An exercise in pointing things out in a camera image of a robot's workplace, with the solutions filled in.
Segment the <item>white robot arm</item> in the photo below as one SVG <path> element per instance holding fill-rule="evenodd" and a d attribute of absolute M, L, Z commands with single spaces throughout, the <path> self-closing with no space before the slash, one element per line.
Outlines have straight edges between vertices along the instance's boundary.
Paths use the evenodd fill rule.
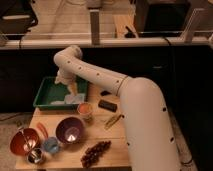
<path fill-rule="evenodd" d="M 159 86 L 81 60 L 69 46 L 54 56 L 56 80 L 69 85 L 76 75 L 120 98 L 132 171 L 180 171 L 181 164 L 168 109 Z"/>

